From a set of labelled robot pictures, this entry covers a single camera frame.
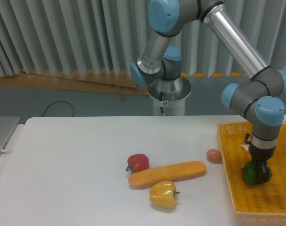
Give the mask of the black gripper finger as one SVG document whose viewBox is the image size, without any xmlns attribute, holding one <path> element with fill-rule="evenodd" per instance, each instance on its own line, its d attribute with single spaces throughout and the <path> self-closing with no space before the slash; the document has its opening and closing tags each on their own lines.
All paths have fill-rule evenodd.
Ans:
<svg viewBox="0 0 286 226">
<path fill-rule="evenodd" d="M 266 163 L 264 162 L 257 162 L 256 163 L 256 184 L 264 184 L 268 182 L 268 168 Z"/>
</svg>

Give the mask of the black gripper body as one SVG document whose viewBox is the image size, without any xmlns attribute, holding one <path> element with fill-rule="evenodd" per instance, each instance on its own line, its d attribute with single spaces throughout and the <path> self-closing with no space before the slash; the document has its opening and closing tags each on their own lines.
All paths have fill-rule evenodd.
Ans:
<svg viewBox="0 0 286 226">
<path fill-rule="evenodd" d="M 249 145 L 248 149 L 251 158 L 253 168 L 261 167 L 262 164 L 267 168 L 267 160 L 270 159 L 275 151 L 275 146 L 269 149 L 258 148 L 254 145 Z"/>
</svg>

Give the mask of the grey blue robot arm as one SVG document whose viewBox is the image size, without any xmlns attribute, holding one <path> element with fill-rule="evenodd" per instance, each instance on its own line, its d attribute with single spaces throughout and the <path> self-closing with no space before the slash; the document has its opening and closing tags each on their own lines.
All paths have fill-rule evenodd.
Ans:
<svg viewBox="0 0 286 226">
<path fill-rule="evenodd" d="M 267 183 L 272 176 L 267 160 L 274 154 L 284 120 L 285 105 L 279 95 L 286 92 L 286 72 L 268 65 L 230 19 L 223 1 L 153 0 L 148 19 L 153 33 L 144 52 L 130 66 L 138 85 L 180 78 L 181 52 L 170 46 L 170 41 L 185 24 L 194 20 L 210 27 L 250 77 L 247 85 L 228 85 L 221 101 L 252 124 L 252 132 L 245 139 L 251 160 L 242 170 L 243 180 L 251 185 Z"/>
</svg>

